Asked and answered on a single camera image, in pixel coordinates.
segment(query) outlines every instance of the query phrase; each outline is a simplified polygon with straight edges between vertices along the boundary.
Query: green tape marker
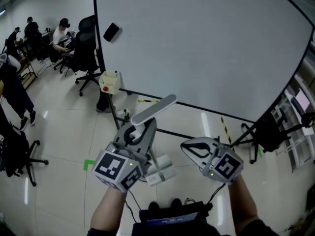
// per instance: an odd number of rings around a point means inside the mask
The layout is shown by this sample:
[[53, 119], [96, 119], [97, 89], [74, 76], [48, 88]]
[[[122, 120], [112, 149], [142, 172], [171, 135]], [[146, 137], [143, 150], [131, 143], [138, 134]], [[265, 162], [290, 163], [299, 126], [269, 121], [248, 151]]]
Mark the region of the green tape marker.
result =
[[94, 165], [94, 164], [95, 164], [95, 161], [92, 161], [92, 160], [85, 160], [85, 161], [84, 161], [83, 170], [88, 171], [88, 166], [89, 166], [89, 164]]
[[260, 157], [262, 157], [260, 149], [258, 149], [258, 154]]

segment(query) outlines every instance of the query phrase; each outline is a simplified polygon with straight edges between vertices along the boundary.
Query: black frame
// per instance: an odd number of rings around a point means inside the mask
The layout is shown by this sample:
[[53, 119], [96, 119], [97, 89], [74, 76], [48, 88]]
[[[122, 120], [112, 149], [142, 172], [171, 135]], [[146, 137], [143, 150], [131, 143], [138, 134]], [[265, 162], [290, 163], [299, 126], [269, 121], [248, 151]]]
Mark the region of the black frame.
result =
[[[99, 63], [99, 66], [100, 66], [100, 70], [101, 72], [104, 72], [106, 69], [105, 69], [105, 63], [104, 63], [104, 56], [103, 56], [103, 51], [102, 51], [102, 45], [101, 45], [101, 36], [99, 34], [99, 25], [98, 25], [98, 14], [97, 14], [97, 1], [96, 0], [93, 0], [94, 1], [94, 14], [95, 14], [95, 24], [96, 24], [96, 33], [97, 33], [97, 40], [98, 40], [98, 47], [99, 47], [99, 52], [97, 54], [97, 58], [99, 57], [98, 59], [98, 63]], [[311, 22], [311, 20], [307, 17], [307, 15], [292, 1], [292, 0], [288, 0], [306, 19], [307, 21], [311, 24], [313, 30], [312, 30], [312, 34], [310, 36], [310, 39], [309, 39], [309, 42], [306, 46], [306, 49], [304, 51], [304, 54], [301, 58], [301, 61], [299, 62], [296, 70], [294, 71], [292, 77], [290, 78], [290, 80], [288, 81], [288, 83], [286, 84], [286, 86], [284, 87], [284, 89], [281, 91], [281, 93], [279, 94], [279, 96], [275, 99], [275, 101], [273, 102], [273, 104], [271, 104], [271, 106], [265, 111], [265, 113], [263, 113], [263, 115], [255, 122], [255, 121], [251, 121], [251, 120], [247, 120], [247, 119], [244, 119], [244, 118], [239, 118], [239, 117], [235, 117], [235, 116], [232, 116], [232, 115], [228, 115], [228, 114], [224, 114], [224, 113], [220, 113], [218, 111], [213, 111], [213, 110], [210, 110], [210, 109], [205, 109], [205, 108], [201, 108], [201, 107], [197, 107], [197, 106], [193, 106], [193, 105], [189, 105], [189, 104], [186, 104], [186, 103], [182, 103], [182, 102], [176, 102], [176, 104], [180, 104], [180, 105], [184, 105], [184, 106], [188, 106], [188, 107], [192, 107], [192, 108], [196, 108], [196, 109], [201, 109], [201, 110], [204, 110], [204, 111], [207, 111], [207, 112], [211, 112], [211, 113], [215, 113], [215, 114], [219, 114], [219, 115], [222, 115], [222, 116], [226, 116], [226, 117], [231, 117], [231, 118], [235, 118], [235, 119], [239, 119], [239, 120], [242, 120], [242, 121], [246, 121], [246, 122], [250, 122], [250, 123], [253, 123], [253, 125], [243, 134], [241, 135], [236, 141], [234, 141], [230, 147], [234, 147], [236, 145], [238, 145], [246, 136], [248, 136], [250, 134], [250, 132], [252, 132], [254, 129], [255, 129], [255, 125], [257, 124], [257, 122], [261, 121], [262, 119], [265, 118], [265, 116], [270, 113], [274, 108], [275, 106], [277, 105], [277, 103], [279, 102], [279, 99], [281, 97], [281, 95], [284, 93], [284, 90], [288, 87], [288, 85], [292, 82], [293, 78], [294, 78], [294, 75], [297, 73], [297, 71], [300, 69], [301, 67], [301, 64], [306, 56], [306, 53], [310, 47], [310, 43], [313, 39], [313, 33], [314, 33], [314, 30], [315, 30], [315, 26], [314, 24]], [[161, 97], [158, 97], [158, 96], [153, 96], [153, 95], [149, 95], [149, 94], [144, 94], [144, 93], [140, 93], [140, 92], [135, 92], [135, 91], [130, 91], [130, 90], [127, 90], [127, 89], [120, 89], [120, 91], [124, 91], [124, 92], [127, 92], [127, 93], [133, 93], [133, 94], [138, 94], [138, 95], [142, 95], [142, 96], [146, 96], [146, 97], [151, 97], [151, 98], [155, 98], [155, 99], [162, 99]], [[120, 128], [119, 126], [119, 123], [118, 121], [122, 121], [123, 123], [125, 122], [128, 122], [127, 120], [125, 119], [122, 119], [122, 118], [119, 118], [116, 116], [116, 113], [115, 113], [115, 108], [114, 108], [114, 105], [113, 105], [113, 101], [112, 101], [112, 98], [109, 94], [106, 94], [107, 96], [107, 99], [108, 99], [108, 102], [109, 102], [109, 107], [111, 108], [111, 111], [112, 111], [112, 116], [113, 116], [113, 119], [115, 121], [115, 125], [117, 127], [117, 129]], [[169, 134], [169, 135], [174, 135], [174, 136], [178, 136], [178, 137], [183, 137], [183, 138], [187, 138], [187, 139], [192, 139], [194, 137], [192, 136], [187, 136], [187, 135], [184, 135], [184, 134], [179, 134], [179, 133], [175, 133], [175, 132], [171, 132], [171, 131], [167, 131], [167, 130], [163, 130], [163, 129], [157, 129], [158, 132], [161, 132], [161, 133], [165, 133], [165, 134]]]

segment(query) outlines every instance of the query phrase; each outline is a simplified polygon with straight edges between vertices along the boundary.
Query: white wall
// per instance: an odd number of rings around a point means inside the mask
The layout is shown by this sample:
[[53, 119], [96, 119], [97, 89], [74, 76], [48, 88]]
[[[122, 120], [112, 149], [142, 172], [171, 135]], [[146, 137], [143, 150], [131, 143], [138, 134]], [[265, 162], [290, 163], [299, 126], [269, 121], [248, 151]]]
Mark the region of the white wall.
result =
[[33, 17], [44, 33], [46, 27], [56, 28], [60, 19], [68, 18], [71, 29], [78, 29], [81, 19], [94, 14], [93, 0], [16, 0], [11, 9], [0, 16], [0, 48], [14, 28], [19, 26], [24, 36], [27, 18]]

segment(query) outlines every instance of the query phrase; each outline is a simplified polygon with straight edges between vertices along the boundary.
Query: yellow-black hazard tape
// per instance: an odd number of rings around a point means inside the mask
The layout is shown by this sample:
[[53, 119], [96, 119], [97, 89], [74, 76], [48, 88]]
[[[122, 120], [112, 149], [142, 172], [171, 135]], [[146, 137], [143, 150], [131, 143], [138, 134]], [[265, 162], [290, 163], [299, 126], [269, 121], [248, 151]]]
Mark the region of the yellow-black hazard tape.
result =
[[226, 136], [227, 136], [228, 142], [229, 142], [229, 143], [230, 143], [230, 145], [231, 145], [231, 144], [232, 144], [232, 140], [231, 140], [230, 135], [228, 134], [228, 131], [227, 131], [226, 125], [225, 125], [225, 123], [224, 123], [224, 120], [223, 120], [222, 115], [220, 115], [220, 119], [221, 119], [221, 122], [222, 122], [222, 125], [223, 125], [223, 128], [224, 128], [224, 131], [225, 131], [225, 133], [226, 133]]
[[138, 100], [139, 102], [158, 102], [158, 100]]

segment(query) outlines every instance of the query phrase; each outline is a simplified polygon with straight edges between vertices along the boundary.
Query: ceiling light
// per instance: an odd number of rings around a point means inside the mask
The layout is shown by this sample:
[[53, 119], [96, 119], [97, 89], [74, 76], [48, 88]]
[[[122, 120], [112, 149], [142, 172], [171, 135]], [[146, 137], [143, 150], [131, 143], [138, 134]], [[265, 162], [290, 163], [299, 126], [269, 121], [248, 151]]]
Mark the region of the ceiling light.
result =
[[3, 13], [5, 13], [5, 10], [3, 10], [2, 12], [0, 12], [0, 16], [1, 16]]

